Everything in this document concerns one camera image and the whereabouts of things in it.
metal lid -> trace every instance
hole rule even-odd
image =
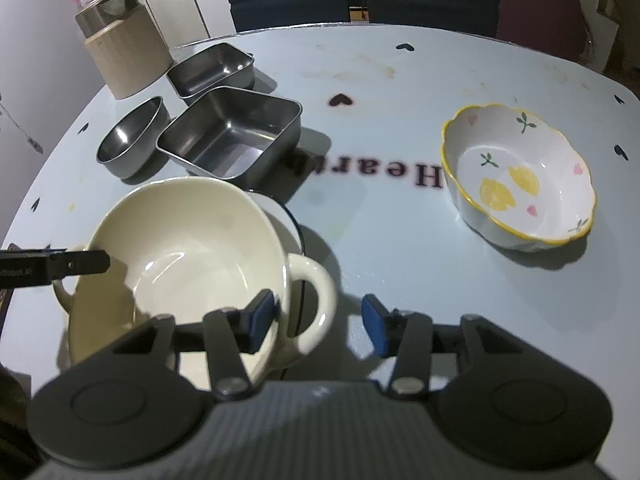
[[[138,0],[94,0],[76,14],[76,22],[84,36],[90,38],[137,4]]]

metal screw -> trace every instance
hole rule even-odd
[[[399,395],[415,395],[424,390],[424,383],[416,377],[400,377],[391,384],[391,389]]]
[[[216,389],[223,395],[241,394],[249,388],[249,384],[240,377],[225,377],[216,383]]]

stainless steel container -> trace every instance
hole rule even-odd
[[[138,4],[138,0],[94,0],[76,15],[86,38],[100,32]]]
[[[300,140],[299,102],[221,86],[158,137],[158,150],[199,176],[244,189],[258,184]]]
[[[169,124],[160,96],[127,114],[100,143],[96,160],[118,178],[135,175],[156,149],[158,135]]]
[[[172,67],[167,77],[188,105],[216,86],[251,89],[254,58],[231,44],[218,43]]]

white cabinet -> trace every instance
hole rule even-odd
[[[155,25],[155,26],[156,26],[156,28],[158,28],[158,30],[159,30],[158,24],[156,23],[156,19],[154,18],[153,13],[152,13],[152,12],[151,12],[151,10],[149,9],[149,6],[148,6],[148,4],[147,4],[146,0],[138,0],[138,3],[139,3],[139,4],[142,4],[142,5],[144,5],[144,6],[146,7],[146,10],[148,10],[148,11],[149,11],[149,15],[151,15],[151,19],[153,20],[154,25]]]
[[[169,48],[209,37],[195,0],[145,1]]]

blue gripper pad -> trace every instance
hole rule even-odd
[[[262,290],[247,305],[246,311],[249,314],[247,320],[249,349],[247,354],[255,354],[262,345],[271,323],[276,319],[278,309],[275,298],[270,290]]]
[[[361,310],[364,329],[373,343],[376,355],[379,357],[395,355],[392,352],[393,345],[388,337],[388,330],[385,324],[385,319],[394,316],[394,314],[390,314],[373,294],[366,294],[362,298]]]

